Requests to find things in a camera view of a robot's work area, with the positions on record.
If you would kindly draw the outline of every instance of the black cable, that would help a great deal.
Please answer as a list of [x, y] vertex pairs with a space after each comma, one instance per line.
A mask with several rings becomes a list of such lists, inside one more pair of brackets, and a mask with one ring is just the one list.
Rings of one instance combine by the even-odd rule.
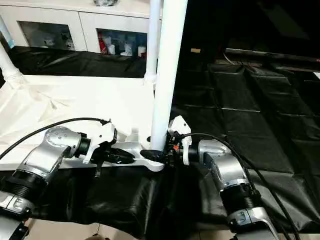
[[[265, 177], [260, 173], [260, 171], [256, 168], [256, 166], [250, 161], [248, 160], [246, 157], [244, 156], [241, 156], [239, 155], [236, 150], [230, 145], [230, 143], [228, 143], [227, 141], [217, 137], [217, 136], [214, 136], [214, 135], [211, 135], [211, 134], [208, 134], [208, 133], [200, 133], [200, 132], [196, 132], [196, 133], [187, 133], [187, 134], [183, 134], [181, 135], [182, 138], [185, 138], [185, 137], [189, 137], [189, 136], [207, 136], [207, 137], [211, 137], [219, 142], [221, 142], [222, 144], [226, 145], [230, 150], [231, 152], [234, 154], [234, 156], [236, 158], [238, 158], [240, 161], [245, 162], [247, 163], [255, 172], [256, 174], [259, 176], [259, 178], [261, 179], [261, 181], [263, 182], [263, 184], [265, 185], [265, 187], [270, 191], [271, 195], [273, 196], [273, 198], [275, 199], [276, 203], [279, 205], [279, 207], [281, 208], [282, 212], [284, 213], [286, 219], [289, 221], [291, 227], [292, 227], [292, 230], [293, 230], [293, 234], [294, 234], [294, 238], [296, 240], [301, 240], [300, 236], [299, 236], [299, 232], [298, 232], [298, 229], [296, 228], [295, 224], [294, 224], [294, 221], [292, 220], [291, 216], [289, 215], [286, 207], [283, 205], [283, 203], [281, 202], [281, 200], [279, 199], [278, 195], [274, 192], [274, 190], [272, 189], [272, 187], [270, 186], [270, 184], [267, 182], [267, 180], [265, 179]], [[247, 175], [247, 178], [249, 177], [249, 171], [246, 172], [245, 171], [245, 174]], [[248, 181], [250, 182], [250, 184], [252, 185], [252, 187], [254, 188], [254, 184], [253, 184], [253, 181], [251, 179], [248, 178]]]
[[29, 133], [28, 135], [24, 136], [23, 138], [19, 139], [18, 141], [16, 141], [14, 144], [12, 144], [10, 147], [8, 147], [3, 153], [0, 154], [0, 160], [7, 155], [12, 149], [14, 149], [16, 146], [18, 146], [20, 143], [22, 143], [24, 140], [32, 137], [33, 135], [36, 135], [44, 130], [50, 129], [52, 127], [61, 125], [61, 124], [65, 124], [65, 123], [69, 123], [69, 122], [75, 122], [75, 121], [97, 121], [100, 122], [102, 125], [105, 125], [107, 123], [109, 123], [110, 121], [106, 121], [100, 118], [94, 118], [94, 117], [77, 117], [77, 118], [71, 118], [71, 119], [67, 119], [67, 120], [63, 120], [63, 121], [58, 121], [56, 123], [50, 124], [48, 126], [44, 126], [36, 131], [33, 131], [31, 133]]

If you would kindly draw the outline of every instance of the silver robot arm segment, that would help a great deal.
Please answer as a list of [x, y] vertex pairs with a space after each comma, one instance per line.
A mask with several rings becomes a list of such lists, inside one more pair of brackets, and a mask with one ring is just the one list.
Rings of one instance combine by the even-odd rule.
[[239, 160], [217, 140], [201, 140], [198, 161], [206, 166], [220, 191], [234, 240], [279, 240], [260, 194], [250, 185]]
[[21, 240], [28, 234], [23, 221], [59, 169], [63, 158], [86, 154], [90, 140], [63, 126], [50, 128], [0, 191], [0, 240]]

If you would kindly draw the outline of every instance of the white sheet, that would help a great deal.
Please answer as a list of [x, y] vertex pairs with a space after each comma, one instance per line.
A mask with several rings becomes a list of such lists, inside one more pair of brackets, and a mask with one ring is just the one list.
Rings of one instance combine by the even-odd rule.
[[[6, 82], [0, 89], [0, 152], [34, 130], [80, 117], [111, 119], [123, 135], [138, 132], [140, 143], [149, 147], [154, 96], [153, 86], [144, 84], [143, 78], [25, 75], [24, 79]], [[100, 124], [77, 121], [64, 126], [90, 137]], [[3, 164], [20, 163], [43, 135], [29, 138], [1, 159], [0, 170]]]

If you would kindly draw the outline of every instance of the white bracket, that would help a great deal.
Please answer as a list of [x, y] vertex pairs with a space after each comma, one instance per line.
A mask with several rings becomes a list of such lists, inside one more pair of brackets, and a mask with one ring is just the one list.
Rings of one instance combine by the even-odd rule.
[[[168, 132], [173, 135], [175, 132], [179, 134], [190, 134], [191, 128], [188, 126], [187, 122], [184, 120], [182, 116], [177, 116], [173, 120], [170, 121]], [[182, 139], [183, 146], [183, 164], [189, 165], [189, 146], [192, 144], [191, 136], [187, 136]]]

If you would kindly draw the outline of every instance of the white cabinet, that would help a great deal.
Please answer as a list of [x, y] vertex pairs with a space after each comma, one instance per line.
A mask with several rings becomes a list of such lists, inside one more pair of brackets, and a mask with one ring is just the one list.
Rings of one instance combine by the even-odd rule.
[[101, 52], [101, 37], [104, 44], [110, 41], [109, 44], [115, 47], [116, 55], [125, 51], [126, 43], [132, 48], [134, 56], [138, 54], [138, 47], [147, 47], [147, 18], [89, 12], [80, 12], [79, 15], [89, 52]]
[[150, 0], [0, 0], [0, 16], [17, 46], [100, 53], [146, 51]]
[[87, 50], [76, 11], [1, 5], [0, 15], [17, 46]]

